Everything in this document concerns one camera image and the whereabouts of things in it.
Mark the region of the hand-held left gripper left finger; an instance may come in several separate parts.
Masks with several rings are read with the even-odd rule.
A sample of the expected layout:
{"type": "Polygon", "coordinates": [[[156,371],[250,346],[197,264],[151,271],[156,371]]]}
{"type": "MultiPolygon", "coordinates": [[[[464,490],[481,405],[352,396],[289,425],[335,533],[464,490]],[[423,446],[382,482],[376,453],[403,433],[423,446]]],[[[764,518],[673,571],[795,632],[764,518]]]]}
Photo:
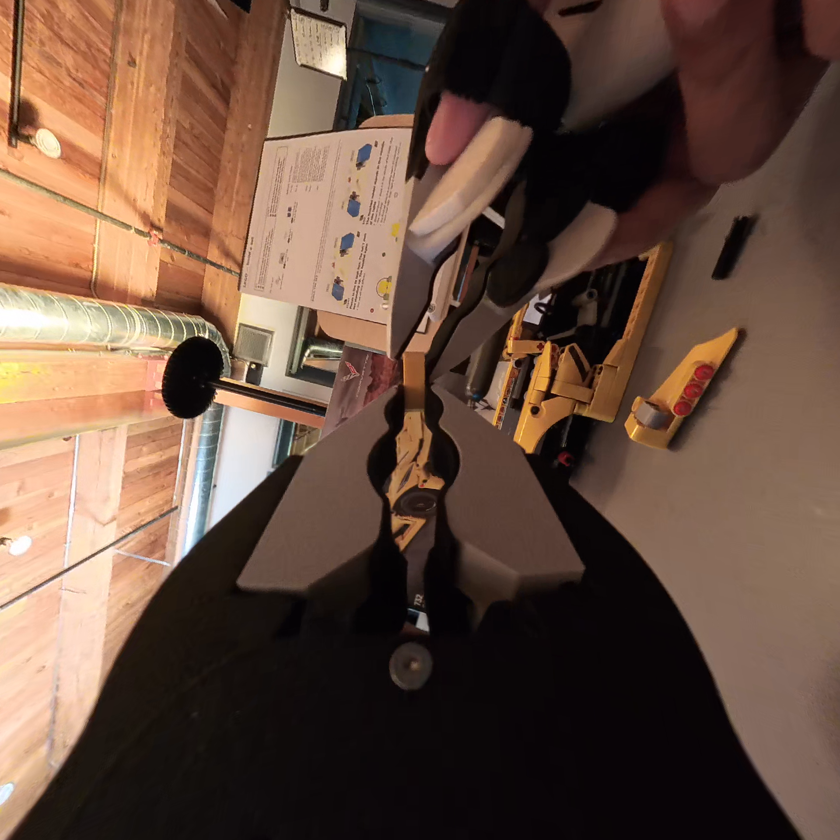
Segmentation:
{"type": "Polygon", "coordinates": [[[359,633],[403,629],[406,561],[384,493],[396,464],[392,421],[403,406],[402,387],[388,388],[299,460],[239,574],[240,590],[298,599],[359,633]]]}

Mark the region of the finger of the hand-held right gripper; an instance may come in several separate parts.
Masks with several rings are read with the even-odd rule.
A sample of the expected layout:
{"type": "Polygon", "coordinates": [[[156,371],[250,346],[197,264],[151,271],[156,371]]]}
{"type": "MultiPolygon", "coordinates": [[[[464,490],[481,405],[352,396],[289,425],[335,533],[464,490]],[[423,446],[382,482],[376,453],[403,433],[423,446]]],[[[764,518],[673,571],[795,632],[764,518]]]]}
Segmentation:
{"type": "Polygon", "coordinates": [[[387,354],[399,359],[407,350],[421,321],[434,300],[435,289],[450,285],[455,257],[462,250],[465,233],[413,234],[410,227],[443,172],[426,172],[406,184],[406,225],[402,254],[393,282],[389,321],[386,329],[387,354]]]}
{"type": "Polygon", "coordinates": [[[480,346],[509,324],[521,303],[499,307],[482,298],[472,307],[452,310],[436,331],[426,353],[426,376],[436,380],[466,361],[480,346]]]}

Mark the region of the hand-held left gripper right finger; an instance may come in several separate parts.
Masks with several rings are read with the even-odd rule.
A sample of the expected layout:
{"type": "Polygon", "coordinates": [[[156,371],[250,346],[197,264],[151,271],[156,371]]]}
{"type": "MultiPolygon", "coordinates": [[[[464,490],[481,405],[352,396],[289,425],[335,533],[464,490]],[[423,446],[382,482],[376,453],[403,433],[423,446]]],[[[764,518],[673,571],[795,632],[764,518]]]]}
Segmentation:
{"type": "Polygon", "coordinates": [[[431,632],[470,632],[499,602],[577,584],[584,564],[519,446],[434,385],[432,462],[444,480],[423,582],[431,632]]]}

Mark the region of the grey desk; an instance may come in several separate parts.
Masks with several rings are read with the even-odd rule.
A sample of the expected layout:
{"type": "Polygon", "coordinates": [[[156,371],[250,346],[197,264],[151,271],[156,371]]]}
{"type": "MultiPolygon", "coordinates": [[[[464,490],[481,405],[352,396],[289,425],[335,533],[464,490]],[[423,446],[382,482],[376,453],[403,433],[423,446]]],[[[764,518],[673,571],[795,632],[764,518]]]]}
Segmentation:
{"type": "Polygon", "coordinates": [[[767,164],[675,236],[614,423],[573,486],[677,604],[730,720],[804,838],[838,838],[839,88],[830,66],[767,164]],[[731,277],[738,216],[759,221],[731,277]],[[629,440],[696,344],[742,331],[667,450],[629,440]]]}

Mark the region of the person's right hand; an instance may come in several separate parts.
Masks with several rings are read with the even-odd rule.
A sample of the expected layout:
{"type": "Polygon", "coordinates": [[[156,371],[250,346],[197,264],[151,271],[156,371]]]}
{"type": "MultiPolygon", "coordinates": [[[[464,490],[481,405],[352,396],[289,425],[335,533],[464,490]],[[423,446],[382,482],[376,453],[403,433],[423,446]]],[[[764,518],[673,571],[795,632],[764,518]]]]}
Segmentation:
{"type": "Polygon", "coordinates": [[[756,172],[838,62],[838,2],[658,2],[675,69],[593,129],[652,129],[662,157],[588,270],[638,256],[756,172]]]}

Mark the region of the black toy car box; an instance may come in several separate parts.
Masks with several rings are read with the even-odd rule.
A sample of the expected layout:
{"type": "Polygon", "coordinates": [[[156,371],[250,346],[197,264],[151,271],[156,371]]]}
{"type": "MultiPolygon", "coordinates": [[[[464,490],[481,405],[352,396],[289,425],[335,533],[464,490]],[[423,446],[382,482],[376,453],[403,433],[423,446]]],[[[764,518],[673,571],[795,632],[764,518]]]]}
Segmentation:
{"type": "MultiPolygon", "coordinates": [[[[338,361],[322,436],[346,424],[383,393],[403,380],[403,365],[371,350],[346,344],[338,361]]],[[[431,437],[420,428],[419,442],[408,443],[413,454],[397,450],[395,488],[386,478],[384,490],[392,507],[392,536],[406,562],[407,622],[419,634],[428,634],[424,568],[434,544],[438,502],[444,481],[434,473],[431,437]]]]}

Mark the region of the wooden board with printed sheet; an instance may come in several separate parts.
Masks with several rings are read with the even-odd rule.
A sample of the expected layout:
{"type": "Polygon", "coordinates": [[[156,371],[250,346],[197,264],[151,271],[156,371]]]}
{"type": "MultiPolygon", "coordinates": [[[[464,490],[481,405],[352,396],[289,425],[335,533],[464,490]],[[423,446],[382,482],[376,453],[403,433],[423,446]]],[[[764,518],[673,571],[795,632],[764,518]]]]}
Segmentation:
{"type": "Polygon", "coordinates": [[[406,251],[408,115],[361,129],[267,139],[240,292],[325,314],[337,338],[393,355],[389,328],[406,251]]]}

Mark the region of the yellow brick toy car model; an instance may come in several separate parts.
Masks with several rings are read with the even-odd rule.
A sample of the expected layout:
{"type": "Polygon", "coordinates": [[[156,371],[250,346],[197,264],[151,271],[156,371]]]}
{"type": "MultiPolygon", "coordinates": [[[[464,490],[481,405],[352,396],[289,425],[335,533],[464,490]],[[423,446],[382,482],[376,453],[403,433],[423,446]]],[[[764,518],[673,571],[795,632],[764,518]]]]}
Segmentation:
{"type": "Polygon", "coordinates": [[[468,406],[570,472],[593,426],[616,419],[672,254],[662,242],[522,307],[470,358],[468,406]]]}

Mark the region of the white air vent grille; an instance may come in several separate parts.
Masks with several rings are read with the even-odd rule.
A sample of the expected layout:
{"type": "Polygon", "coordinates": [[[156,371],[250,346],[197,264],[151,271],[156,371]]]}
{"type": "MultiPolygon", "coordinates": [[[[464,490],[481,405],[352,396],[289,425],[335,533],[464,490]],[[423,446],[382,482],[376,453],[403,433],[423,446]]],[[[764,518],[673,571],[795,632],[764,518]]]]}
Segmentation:
{"type": "Polygon", "coordinates": [[[275,332],[253,324],[240,322],[233,348],[233,356],[241,361],[267,366],[270,363],[275,332]]]}

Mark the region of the black ridged disc on rod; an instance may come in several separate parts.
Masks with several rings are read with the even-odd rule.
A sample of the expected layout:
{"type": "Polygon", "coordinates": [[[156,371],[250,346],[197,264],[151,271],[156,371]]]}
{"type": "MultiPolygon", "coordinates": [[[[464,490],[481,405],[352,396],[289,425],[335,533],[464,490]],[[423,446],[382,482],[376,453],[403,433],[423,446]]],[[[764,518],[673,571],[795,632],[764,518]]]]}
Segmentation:
{"type": "Polygon", "coordinates": [[[224,355],[214,341],[200,336],[186,339],[173,350],[164,368],[161,398],[166,410],[180,419],[194,419],[205,414],[218,392],[224,392],[319,420],[326,417],[324,406],[229,380],[223,377],[223,372],[224,355]]]}

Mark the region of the black flat bar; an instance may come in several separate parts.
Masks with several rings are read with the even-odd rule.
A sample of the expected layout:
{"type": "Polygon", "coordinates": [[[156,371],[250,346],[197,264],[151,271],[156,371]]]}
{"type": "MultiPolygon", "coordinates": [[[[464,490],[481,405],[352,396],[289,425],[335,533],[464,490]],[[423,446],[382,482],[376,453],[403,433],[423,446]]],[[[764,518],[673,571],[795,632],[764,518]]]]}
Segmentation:
{"type": "Polygon", "coordinates": [[[759,218],[757,214],[753,214],[738,216],[732,220],[716,264],[710,274],[713,280],[725,280],[731,277],[759,218]]]}

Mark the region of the white wall notice sheet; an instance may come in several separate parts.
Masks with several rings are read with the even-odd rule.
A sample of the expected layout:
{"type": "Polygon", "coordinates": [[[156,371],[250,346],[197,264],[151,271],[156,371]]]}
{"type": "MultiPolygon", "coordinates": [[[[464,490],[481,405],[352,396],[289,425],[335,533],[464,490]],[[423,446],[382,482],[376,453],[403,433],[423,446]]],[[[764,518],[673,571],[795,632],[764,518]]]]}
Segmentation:
{"type": "Polygon", "coordinates": [[[347,25],[300,7],[290,8],[289,20],[297,65],[345,81],[348,77],[347,25]]]}

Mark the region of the silver ventilation duct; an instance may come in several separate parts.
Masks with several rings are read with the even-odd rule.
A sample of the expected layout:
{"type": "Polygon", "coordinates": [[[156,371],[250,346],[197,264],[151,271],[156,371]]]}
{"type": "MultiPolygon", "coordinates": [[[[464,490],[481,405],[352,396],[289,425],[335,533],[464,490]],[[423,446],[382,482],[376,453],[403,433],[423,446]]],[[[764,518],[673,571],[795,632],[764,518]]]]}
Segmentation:
{"type": "MultiPolygon", "coordinates": [[[[72,348],[86,344],[116,350],[172,350],[195,336],[211,340],[220,349],[223,374],[228,374],[230,355],[226,342],[218,329],[204,318],[6,283],[1,285],[1,338],[5,342],[67,344],[72,348]]],[[[211,407],[201,416],[182,554],[187,554],[208,529],[223,420],[221,406],[211,407]]]]}

